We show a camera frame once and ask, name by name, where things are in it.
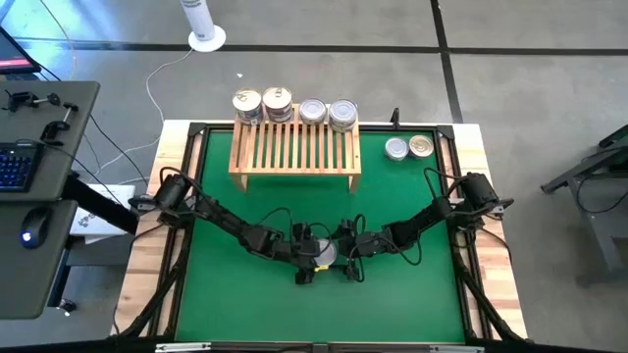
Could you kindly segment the black computer mouse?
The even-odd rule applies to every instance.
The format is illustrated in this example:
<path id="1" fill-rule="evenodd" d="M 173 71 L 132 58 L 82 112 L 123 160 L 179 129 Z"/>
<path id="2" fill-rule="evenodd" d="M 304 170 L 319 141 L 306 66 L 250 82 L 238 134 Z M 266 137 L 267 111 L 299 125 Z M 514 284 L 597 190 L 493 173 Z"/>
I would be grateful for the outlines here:
<path id="1" fill-rule="evenodd" d="M 24 248 L 35 249 L 44 243 L 51 215 L 52 210 L 48 207 L 34 208 L 25 215 L 20 231 Z"/>

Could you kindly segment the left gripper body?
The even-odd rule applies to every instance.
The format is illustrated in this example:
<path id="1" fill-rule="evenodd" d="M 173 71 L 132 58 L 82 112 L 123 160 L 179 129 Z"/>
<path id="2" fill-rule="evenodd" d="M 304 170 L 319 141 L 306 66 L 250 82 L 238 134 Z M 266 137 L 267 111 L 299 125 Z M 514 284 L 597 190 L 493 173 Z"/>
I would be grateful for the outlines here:
<path id="1" fill-rule="evenodd" d="M 317 267 L 317 240 L 314 238 L 282 241 L 282 261 L 301 269 Z"/>

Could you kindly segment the wooden slatted shelf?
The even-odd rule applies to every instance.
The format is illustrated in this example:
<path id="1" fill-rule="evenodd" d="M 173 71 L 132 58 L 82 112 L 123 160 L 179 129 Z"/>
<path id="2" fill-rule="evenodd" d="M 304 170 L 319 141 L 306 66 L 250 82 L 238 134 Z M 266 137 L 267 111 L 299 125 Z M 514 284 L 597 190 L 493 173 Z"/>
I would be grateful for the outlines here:
<path id="1" fill-rule="evenodd" d="M 235 120 L 229 174 L 236 187 L 246 191 L 253 176 L 346 177 L 354 193 L 362 176 L 359 124 L 338 132 L 328 123 L 305 124 L 297 104 L 292 110 L 282 124 Z"/>

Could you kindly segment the black desk support beam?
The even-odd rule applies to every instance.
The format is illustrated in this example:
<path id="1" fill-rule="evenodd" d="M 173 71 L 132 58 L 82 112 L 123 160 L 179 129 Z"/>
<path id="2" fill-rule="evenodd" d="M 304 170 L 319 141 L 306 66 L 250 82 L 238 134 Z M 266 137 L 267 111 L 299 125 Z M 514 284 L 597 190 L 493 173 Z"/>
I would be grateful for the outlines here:
<path id="1" fill-rule="evenodd" d="M 136 232 L 138 216 L 134 212 L 128 210 L 119 201 L 108 199 L 96 192 L 75 176 L 67 177 L 61 198 L 77 201 L 85 211 L 127 233 Z"/>

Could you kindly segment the dark grey desk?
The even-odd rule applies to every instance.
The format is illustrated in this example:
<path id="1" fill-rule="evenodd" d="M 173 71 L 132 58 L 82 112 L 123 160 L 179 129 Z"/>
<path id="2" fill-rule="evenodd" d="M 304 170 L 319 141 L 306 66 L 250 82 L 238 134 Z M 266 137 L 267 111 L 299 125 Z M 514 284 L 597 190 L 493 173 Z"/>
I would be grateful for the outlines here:
<path id="1" fill-rule="evenodd" d="M 0 320 L 35 319 L 50 288 L 78 207 L 75 201 L 46 203 L 47 237 L 41 245 L 22 245 L 22 222 L 37 203 L 0 205 Z"/>
<path id="2" fill-rule="evenodd" d="M 48 202 L 61 197 L 67 177 L 75 164 L 87 122 L 100 90 L 96 81 L 4 81 L 0 82 L 0 143 L 30 142 L 42 146 L 39 165 L 28 192 L 0 192 L 0 202 Z M 8 94 L 32 92 L 39 98 L 56 93 L 60 106 L 41 104 L 38 108 L 20 107 L 12 113 L 2 110 L 8 102 Z M 63 146 L 44 144 L 39 137 L 44 127 L 64 118 L 65 102 L 78 106 L 78 111 L 69 118 L 68 131 L 57 137 Z"/>

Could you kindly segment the black laptop screen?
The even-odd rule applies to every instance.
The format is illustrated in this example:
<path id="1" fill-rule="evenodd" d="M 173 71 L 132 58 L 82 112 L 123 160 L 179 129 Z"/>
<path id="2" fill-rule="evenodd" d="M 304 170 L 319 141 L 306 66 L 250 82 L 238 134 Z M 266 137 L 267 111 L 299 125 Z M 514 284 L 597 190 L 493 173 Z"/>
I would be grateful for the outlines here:
<path id="1" fill-rule="evenodd" d="M 0 26 L 0 75 L 40 73 L 40 65 Z"/>

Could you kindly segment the green table mat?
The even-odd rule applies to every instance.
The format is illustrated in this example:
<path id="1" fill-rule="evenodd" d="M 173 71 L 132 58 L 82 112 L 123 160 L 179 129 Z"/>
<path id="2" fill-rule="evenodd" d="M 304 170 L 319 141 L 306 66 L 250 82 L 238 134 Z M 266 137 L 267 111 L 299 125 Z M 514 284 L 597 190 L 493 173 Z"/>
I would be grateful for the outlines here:
<path id="1" fill-rule="evenodd" d="M 367 228 L 406 220 L 441 189 L 436 157 L 390 160 L 388 135 L 360 136 L 362 176 L 256 176 L 238 190 L 229 172 L 232 137 L 209 136 L 202 186 L 250 223 L 288 229 L 288 215 L 326 235 L 359 214 Z M 185 341 L 460 342 L 462 314 L 447 228 L 426 231 L 403 255 L 364 262 L 363 282 L 338 270 L 297 285 L 295 268 L 247 253 L 231 235 L 197 222 L 190 245 L 176 337 Z"/>

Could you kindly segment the white printed box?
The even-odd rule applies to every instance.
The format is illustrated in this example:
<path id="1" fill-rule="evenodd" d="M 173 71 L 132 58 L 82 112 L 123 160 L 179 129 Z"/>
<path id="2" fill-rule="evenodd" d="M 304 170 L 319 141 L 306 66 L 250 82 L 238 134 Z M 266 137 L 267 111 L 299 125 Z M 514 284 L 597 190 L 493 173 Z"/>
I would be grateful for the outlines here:
<path id="1" fill-rule="evenodd" d="M 135 187 L 133 185 L 106 184 L 103 186 L 90 184 L 89 187 L 108 199 L 114 200 L 116 197 L 128 210 L 131 208 L 129 200 L 134 196 Z M 125 234 L 124 230 L 109 224 L 83 208 L 77 209 L 70 231 L 72 236 L 83 237 L 86 244 Z"/>

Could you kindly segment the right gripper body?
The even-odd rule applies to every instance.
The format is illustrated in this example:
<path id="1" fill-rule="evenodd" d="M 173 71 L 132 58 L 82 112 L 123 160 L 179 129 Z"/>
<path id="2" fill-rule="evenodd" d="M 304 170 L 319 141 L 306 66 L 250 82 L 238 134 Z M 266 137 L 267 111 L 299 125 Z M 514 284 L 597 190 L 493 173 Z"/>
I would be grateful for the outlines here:
<path id="1" fill-rule="evenodd" d="M 372 253 L 372 242 L 373 235 L 370 233 L 362 235 L 341 234 L 338 236 L 339 256 L 343 257 L 347 262 L 351 262 L 362 256 L 370 255 Z"/>

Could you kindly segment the black desk clamp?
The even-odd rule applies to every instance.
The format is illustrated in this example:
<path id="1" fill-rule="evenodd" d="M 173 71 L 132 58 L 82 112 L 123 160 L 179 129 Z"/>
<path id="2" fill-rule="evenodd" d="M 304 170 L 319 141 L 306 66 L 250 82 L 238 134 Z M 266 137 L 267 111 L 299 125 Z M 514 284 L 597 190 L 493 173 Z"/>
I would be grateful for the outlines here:
<path id="1" fill-rule="evenodd" d="M 60 121 L 53 121 L 48 123 L 44 130 L 42 131 L 39 139 L 41 142 L 47 145 L 52 146 L 63 146 L 64 142 L 59 140 L 57 135 L 61 131 L 68 131 L 71 127 L 69 124 L 69 118 L 72 113 L 75 113 L 79 110 L 79 107 L 76 104 L 65 102 L 63 107 L 66 109 L 65 116 Z"/>
<path id="2" fill-rule="evenodd" d="M 17 93 L 10 93 L 6 91 L 8 94 L 8 102 L 2 107 L 2 110 L 9 111 L 15 113 L 18 111 L 20 107 L 30 107 L 30 108 L 38 108 L 41 104 L 47 103 L 53 106 L 60 106 L 61 100 L 60 97 L 56 93 L 50 93 L 45 98 L 39 98 L 32 92 L 24 91 Z"/>

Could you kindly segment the white tower fan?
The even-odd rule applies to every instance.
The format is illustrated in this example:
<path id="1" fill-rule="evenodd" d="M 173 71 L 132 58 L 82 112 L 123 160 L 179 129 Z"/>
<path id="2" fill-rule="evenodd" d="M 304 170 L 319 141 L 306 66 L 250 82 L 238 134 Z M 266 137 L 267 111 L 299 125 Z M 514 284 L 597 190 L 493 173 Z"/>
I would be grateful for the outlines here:
<path id="1" fill-rule="evenodd" d="M 225 31 L 214 24 L 208 0 L 180 0 L 191 28 L 189 46 L 197 52 L 209 53 L 220 49 L 226 42 Z"/>

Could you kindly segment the silver metal bracket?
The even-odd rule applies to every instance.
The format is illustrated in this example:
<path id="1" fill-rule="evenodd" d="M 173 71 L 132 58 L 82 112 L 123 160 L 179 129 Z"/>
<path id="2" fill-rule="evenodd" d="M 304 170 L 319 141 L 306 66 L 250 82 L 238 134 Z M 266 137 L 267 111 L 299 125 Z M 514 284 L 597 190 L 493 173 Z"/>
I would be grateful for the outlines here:
<path id="1" fill-rule="evenodd" d="M 175 342 L 159 343 L 156 345 L 154 353 L 192 353 L 196 351 L 210 351 L 210 342 Z"/>
<path id="2" fill-rule="evenodd" d="M 484 347 L 466 345 L 430 345 L 429 353 L 486 353 Z"/>

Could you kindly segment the black backlit keyboard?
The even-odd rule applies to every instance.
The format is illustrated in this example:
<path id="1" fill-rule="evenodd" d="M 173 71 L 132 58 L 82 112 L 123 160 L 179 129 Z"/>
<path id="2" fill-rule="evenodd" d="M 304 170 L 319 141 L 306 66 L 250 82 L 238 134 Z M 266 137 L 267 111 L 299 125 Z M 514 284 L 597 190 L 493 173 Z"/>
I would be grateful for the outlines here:
<path id="1" fill-rule="evenodd" d="M 0 192 L 28 192 L 41 153 L 37 143 L 0 143 Z"/>

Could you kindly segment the black metal rig frame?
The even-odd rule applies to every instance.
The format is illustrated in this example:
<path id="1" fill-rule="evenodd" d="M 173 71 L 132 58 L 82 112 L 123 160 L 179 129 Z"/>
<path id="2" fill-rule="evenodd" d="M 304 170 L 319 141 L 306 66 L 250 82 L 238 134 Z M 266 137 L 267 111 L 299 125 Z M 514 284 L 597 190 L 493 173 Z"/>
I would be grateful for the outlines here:
<path id="1" fill-rule="evenodd" d="M 212 129 L 227 129 L 232 126 L 228 120 L 165 121 L 157 140 L 157 152 L 150 174 L 148 189 L 155 191 L 158 186 L 158 172 L 165 166 L 181 166 L 185 170 L 197 173 L 200 169 L 200 156 L 204 152 L 203 137 Z M 123 288 L 118 306 L 114 311 L 115 319 L 121 324 L 131 322 L 132 315 L 138 313 L 139 306 L 148 299 L 148 292 L 158 286 L 165 275 L 164 270 L 157 269 L 157 263 L 165 268 L 178 258 L 180 248 L 190 243 L 190 231 L 178 231 L 168 234 L 158 229 L 154 215 L 147 216 L 139 225 L 144 232 L 144 239 L 137 242 L 131 251 Z M 498 220 L 487 221 L 487 232 L 475 251 L 467 251 L 462 258 L 468 265 L 475 267 L 478 282 L 488 288 L 487 295 L 502 321 L 519 335 L 526 333 L 521 305 L 516 292 L 516 282 L 504 251 L 498 249 L 497 241 L 504 239 L 502 223 Z M 111 335 L 107 343 L 111 344 L 113 353 L 154 353 L 159 343 L 174 343 L 174 324 L 178 316 L 179 295 L 183 287 L 174 284 L 165 295 L 165 304 L 156 308 L 154 319 L 159 330 L 156 335 L 143 333 L 139 337 L 122 337 Z M 465 294 L 467 306 L 465 313 L 471 320 L 474 338 L 469 343 L 358 343 L 358 342 L 210 342 L 212 349 L 206 353 L 228 352 L 277 352 L 281 349 L 308 353 L 429 353 L 430 345 L 466 345 L 484 347 L 486 353 L 507 353 L 504 342 L 496 338 L 497 330 L 488 322 L 487 313 L 481 311 L 480 305 L 470 292 Z"/>

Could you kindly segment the dark grey cart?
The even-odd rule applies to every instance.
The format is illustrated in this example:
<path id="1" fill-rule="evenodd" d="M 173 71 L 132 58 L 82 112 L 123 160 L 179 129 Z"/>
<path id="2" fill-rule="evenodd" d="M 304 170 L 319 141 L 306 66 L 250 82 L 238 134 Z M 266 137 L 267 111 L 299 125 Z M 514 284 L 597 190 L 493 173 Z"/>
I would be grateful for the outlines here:
<path id="1" fill-rule="evenodd" d="M 576 277 L 583 286 L 628 281 L 628 124 L 598 143 L 595 153 L 541 185 L 545 194 L 569 189 L 588 235 L 596 243 L 603 268 Z"/>

